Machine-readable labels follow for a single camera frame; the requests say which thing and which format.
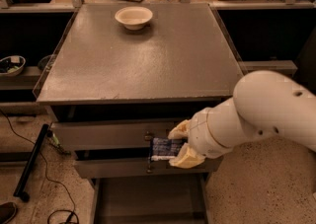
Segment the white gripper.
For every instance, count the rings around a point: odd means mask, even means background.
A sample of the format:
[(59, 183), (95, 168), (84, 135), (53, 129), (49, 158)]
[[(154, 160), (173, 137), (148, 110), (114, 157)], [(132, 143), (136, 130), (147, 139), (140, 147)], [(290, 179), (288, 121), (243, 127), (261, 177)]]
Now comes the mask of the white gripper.
[(169, 139), (188, 137), (178, 155), (169, 161), (172, 167), (190, 169), (204, 162), (205, 158), (216, 159), (232, 151), (218, 143), (210, 130), (211, 108), (206, 108), (194, 114), (189, 119), (181, 121), (168, 134)]

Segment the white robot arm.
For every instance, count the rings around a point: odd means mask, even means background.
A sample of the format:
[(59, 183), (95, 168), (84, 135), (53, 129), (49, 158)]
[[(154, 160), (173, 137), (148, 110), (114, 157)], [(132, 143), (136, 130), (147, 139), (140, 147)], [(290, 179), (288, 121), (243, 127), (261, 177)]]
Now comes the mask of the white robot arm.
[(190, 169), (273, 135), (316, 151), (316, 97), (277, 72), (255, 71), (239, 80), (232, 98), (171, 130), (170, 139), (188, 142), (170, 165)]

